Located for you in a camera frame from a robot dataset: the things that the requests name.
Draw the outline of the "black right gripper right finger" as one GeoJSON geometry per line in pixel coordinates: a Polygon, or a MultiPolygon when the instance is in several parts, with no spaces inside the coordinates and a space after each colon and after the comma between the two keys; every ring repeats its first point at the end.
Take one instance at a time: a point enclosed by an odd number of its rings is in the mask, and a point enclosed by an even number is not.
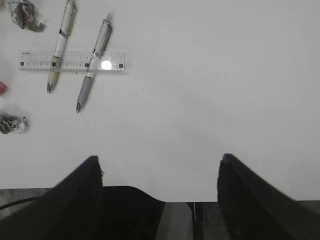
{"type": "Polygon", "coordinates": [[[320,213],[269,184],[230,153],[223,155],[217,200],[232,240],[318,240],[320,213]]]}

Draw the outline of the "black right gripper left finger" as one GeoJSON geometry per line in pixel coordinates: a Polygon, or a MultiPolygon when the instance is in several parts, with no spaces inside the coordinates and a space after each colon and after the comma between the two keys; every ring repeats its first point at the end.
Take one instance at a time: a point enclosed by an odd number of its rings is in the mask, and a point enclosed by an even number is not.
{"type": "Polygon", "coordinates": [[[0,221],[2,240],[95,240],[103,202],[102,170],[90,156],[58,185],[0,221]]]}

